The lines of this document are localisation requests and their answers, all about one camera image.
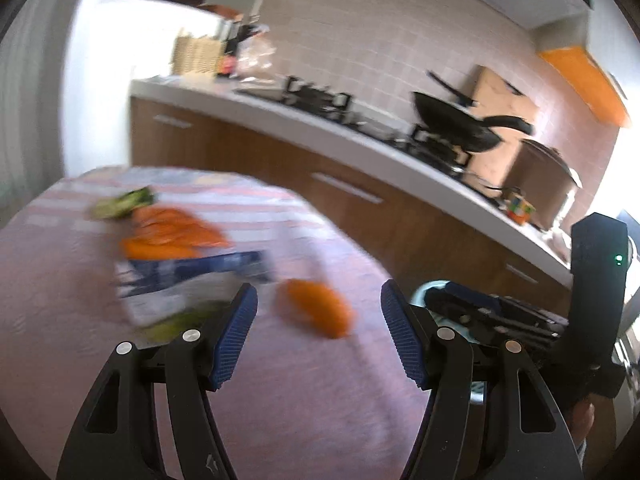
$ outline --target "silver screw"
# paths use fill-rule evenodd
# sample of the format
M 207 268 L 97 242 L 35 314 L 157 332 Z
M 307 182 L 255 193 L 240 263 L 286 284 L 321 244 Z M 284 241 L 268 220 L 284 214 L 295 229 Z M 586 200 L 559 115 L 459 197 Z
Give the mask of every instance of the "silver screw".
M 125 341 L 116 346 L 116 352 L 120 355 L 128 354 L 131 352 L 133 345 L 129 341 Z
M 200 339 L 200 331 L 192 328 L 191 330 L 187 330 L 184 334 L 182 334 L 182 339 L 187 342 L 193 342 Z
M 520 343 L 518 343 L 517 341 L 514 341 L 513 339 L 508 340 L 504 344 L 504 346 L 512 354 L 519 354 L 520 351 L 522 350 L 522 346 L 520 345 Z
M 447 328 L 446 326 L 439 328 L 436 334 L 438 334 L 438 337 L 440 339 L 444 339 L 445 341 L 450 341 L 456 336 L 456 333 L 453 332 L 452 329 Z

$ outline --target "cutting board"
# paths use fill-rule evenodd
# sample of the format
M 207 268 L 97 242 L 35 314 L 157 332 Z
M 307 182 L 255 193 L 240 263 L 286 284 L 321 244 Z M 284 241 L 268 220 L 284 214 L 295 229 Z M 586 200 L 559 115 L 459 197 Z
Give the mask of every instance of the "cutting board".
M 473 99 L 476 105 L 468 111 L 478 118 L 494 115 L 513 115 L 521 117 L 527 123 L 535 124 L 538 107 L 531 99 L 520 94 L 493 70 L 482 67 Z M 520 150 L 520 139 L 526 134 L 511 128 L 492 128 L 502 137 L 502 142 L 494 149 L 484 153 L 475 153 L 467 166 L 463 181 L 487 196 L 499 196 L 500 191 L 482 186 L 476 174 L 493 187 L 500 187 L 509 173 L 511 165 Z

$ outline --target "pan handle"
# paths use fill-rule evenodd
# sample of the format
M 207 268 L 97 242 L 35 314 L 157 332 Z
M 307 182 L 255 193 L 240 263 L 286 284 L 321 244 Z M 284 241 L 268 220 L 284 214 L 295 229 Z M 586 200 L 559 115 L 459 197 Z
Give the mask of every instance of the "pan handle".
M 494 126 L 503 126 L 518 130 L 523 134 L 533 135 L 533 125 L 527 123 L 524 119 L 512 115 L 494 115 L 485 117 L 481 120 L 482 126 L 493 128 Z
M 458 98 L 458 103 L 461 106 L 465 108 L 469 108 L 470 106 L 474 106 L 476 104 L 476 102 L 471 97 L 469 97 L 466 94 L 463 94 L 460 90 L 456 90 L 449 83 L 444 82 L 442 79 L 438 77 L 438 75 L 435 72 L 432 72 L 431 70 L 429 70 L 427 72 L 427 75 L 431 79 L 433 79 L 436 83 L 438 83 L 440 86 L 443 86 L 444 88 L 449 90 L 449 92 L 451 92 L 453 95 L 455 95 Z

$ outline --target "pink tablecloth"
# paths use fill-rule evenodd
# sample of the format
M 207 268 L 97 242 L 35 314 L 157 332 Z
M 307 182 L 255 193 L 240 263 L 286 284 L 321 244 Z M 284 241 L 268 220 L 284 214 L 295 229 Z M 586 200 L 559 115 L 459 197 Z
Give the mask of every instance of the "pink tablecloth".
M 65 179 L 0 232 L 0 407 L 52 478 L 84 397 L 115 345 L 145 342 L 115 295 L 127 222 L 86 217 L 97 198 L 151 185 L 161 202 L 222 227 L 239 250 L 265 250 L 278 279 L 322 280 L 357 312 L 329 340 L 286 321 L 276 286 L 233 378 L 210 396 L 240 480 L 399 478 L 427 401 L 408 380 L 380 311 L 385 271 L 295 194 L 229 174 L 100 170 Z M 181 478 L 158 388 L 167 472 Z

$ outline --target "countertop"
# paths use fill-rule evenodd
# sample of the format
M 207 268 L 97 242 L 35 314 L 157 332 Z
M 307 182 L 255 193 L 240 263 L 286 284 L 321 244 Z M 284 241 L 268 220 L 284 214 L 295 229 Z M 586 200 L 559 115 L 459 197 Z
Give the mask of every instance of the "countertop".
M 286 140 L 395 186 L 468 224 L 569 287 L 572 275 L 530 225 L 520 227 L 476 192 L 431 166 L 382 142 L 313 115 L 237 94 L 237 83 L 209 77 L 151 78 L 131 82 L 130 94 L 186 108 Z M 372 118 L 408 127 L 380 110 L 356 102 Z

